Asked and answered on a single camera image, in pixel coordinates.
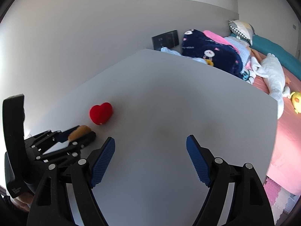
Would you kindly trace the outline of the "person's left hand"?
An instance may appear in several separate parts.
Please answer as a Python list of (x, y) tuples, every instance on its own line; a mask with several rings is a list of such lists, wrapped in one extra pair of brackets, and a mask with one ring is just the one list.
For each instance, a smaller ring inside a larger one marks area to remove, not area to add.
[(16, 198), (10, 198), (12, 204), (22, 211), (29, 212), (34, 196), (30, 193), (23, 193)]

